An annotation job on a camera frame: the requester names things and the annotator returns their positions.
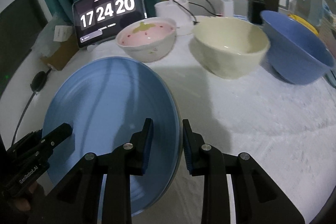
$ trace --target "yellow bowl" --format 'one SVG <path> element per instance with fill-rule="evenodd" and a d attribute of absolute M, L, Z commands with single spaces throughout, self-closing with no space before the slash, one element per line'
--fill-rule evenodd
<path fill-rule="evenodd" d="M 224 79 L 237 79 L 252 72 L 270 47 L 259 27 L 237 18 L 206 18 L 193 33 L 205 65 Z"/>

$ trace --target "finger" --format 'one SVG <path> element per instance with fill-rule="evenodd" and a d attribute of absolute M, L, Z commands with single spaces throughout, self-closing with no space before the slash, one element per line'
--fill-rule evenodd
<path fill-rule="evenodd" d="M 31 186 L 29 186 L 28 191 L 29 191 L 31 194 L 34 193 L 35 190 L 36 190 L 36 188 L 37 188 L 37 185 L 38 185 L 38 183 L 37 183 L 37 181 L 35 181 Z"/>
<path fill-rule="evenodd" d="M 22 212 L 27 212 L 30 210 L 30 204 L 25 198 L 16 198 L 13 200 L 15 207 Z"/>

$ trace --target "cream bowl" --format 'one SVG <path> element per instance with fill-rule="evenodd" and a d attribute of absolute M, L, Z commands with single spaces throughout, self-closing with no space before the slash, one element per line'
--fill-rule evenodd
<path fill-rule="evenodd" d="M 152 17 L 135 22 L 116 37 L 119 47 L 141 62 L 153 62 L 166 56 L 176 40 L 176 23 L 170 18 Z"/>
<path fill-rule="evenodd" d="M 205 18 L 193 30 L 204 65 L 224 79 L 252 72 L 270 47 L 257 26 L 237 18 Z"/>

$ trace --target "white tablecloth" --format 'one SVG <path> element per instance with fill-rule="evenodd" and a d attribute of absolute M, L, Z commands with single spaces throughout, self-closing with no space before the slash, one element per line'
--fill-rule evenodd
<path fill-rule="evenodd" d="M 107 56 L 127 55 L 114 41 L 105 42 L 92 52 L 80 50 L 62 71 L 51 72 L 25 115 L 18 138 L 42 127 L 53 95 L 73 72 Z M 198 54 L 193 37 L 178 37 L 168 56 L 146 65 L 166 82 L 181 118 L 189 119 L 194 132 L 223 153 L 251 154 L 309 223 L 336 184 L 336 90 L 324 79 L 307 86 L 285 83 L 265 61 L 247 76 L 224 80 L 194 56 Z M 29 55 L 0 100 L 0 132 L 7 148 L 31 95 L 29 83 L 42 68 L 34 54 Z M 43 183 L 50 190 L 51 185 Z M 133 222 L 200 223 L 202 202 L 203 178 L 188 174 L 182 156 L 169 190 Z"/>

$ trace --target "white power adapter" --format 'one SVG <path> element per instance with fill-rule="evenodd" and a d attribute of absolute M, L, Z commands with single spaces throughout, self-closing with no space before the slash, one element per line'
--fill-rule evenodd
<path fill-rule="evenodd" d="M 222 15 L 223 17 L 233 17 L 234 15 L 234 3 L 233 0 L 221 0 L 222 3 Z"/>

